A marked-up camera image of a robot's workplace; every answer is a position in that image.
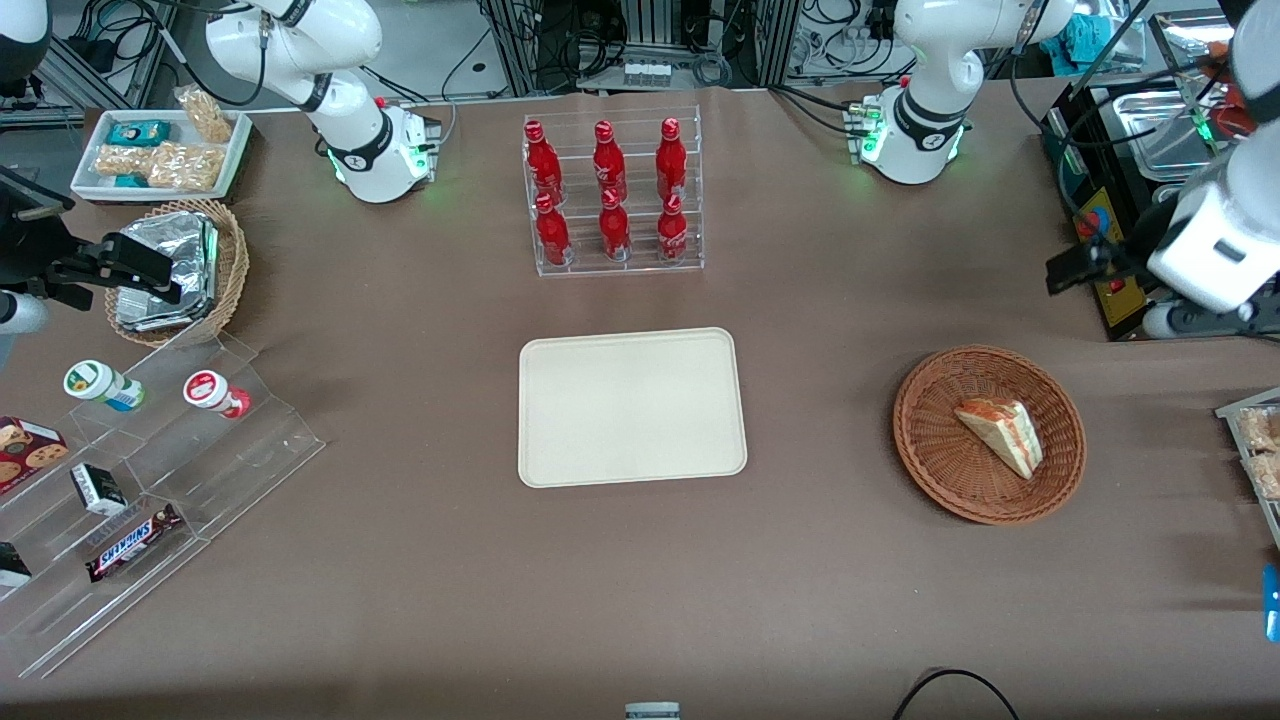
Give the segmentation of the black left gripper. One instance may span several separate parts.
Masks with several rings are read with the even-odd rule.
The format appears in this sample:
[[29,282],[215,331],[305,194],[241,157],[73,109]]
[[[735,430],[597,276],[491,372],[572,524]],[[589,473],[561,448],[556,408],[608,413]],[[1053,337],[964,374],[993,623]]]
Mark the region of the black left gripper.
[[1112,241],[1093,236],[1093,245],[1075,245],[1046,261],[1046,291],[1055,296],[1079,284],[1110,286],[1114,281],[1134,279],[1146,291],[1157,288],[1157,279],[1148,269],[1157,240],[1153,236],[1130,234]]

